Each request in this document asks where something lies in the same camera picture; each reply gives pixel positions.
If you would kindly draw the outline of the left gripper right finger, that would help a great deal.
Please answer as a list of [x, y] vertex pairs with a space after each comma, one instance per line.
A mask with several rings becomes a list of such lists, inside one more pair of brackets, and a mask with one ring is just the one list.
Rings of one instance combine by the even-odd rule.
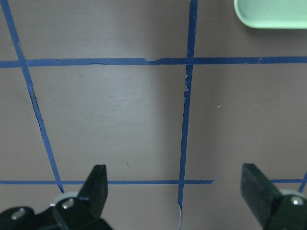
[[307, 197], [278, 189], [253, 163], [242, 164], [240, 192], [263, 230], [307, 229]]

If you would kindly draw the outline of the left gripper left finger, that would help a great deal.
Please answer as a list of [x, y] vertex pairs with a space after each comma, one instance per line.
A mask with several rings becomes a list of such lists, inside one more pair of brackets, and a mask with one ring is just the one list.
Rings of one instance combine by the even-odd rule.
[[108, 195], [105, 165], [91, 170], [77, 196], [60, 199], [36, 214], [30, 207], [12, 207], [0, 213], [2, 230], [110, 230], [101, 218]]

